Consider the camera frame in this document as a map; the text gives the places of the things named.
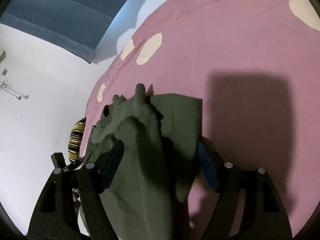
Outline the person's left hand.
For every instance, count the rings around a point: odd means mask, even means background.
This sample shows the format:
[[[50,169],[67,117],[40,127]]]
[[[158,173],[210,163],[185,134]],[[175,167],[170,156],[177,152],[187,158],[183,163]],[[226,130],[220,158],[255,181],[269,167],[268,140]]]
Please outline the person's left hand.
[[[73,202],[75,206],[75,212],[76,214],[78,214],[81,207],[80,190],[72,189],[72,193],[73,193]]]

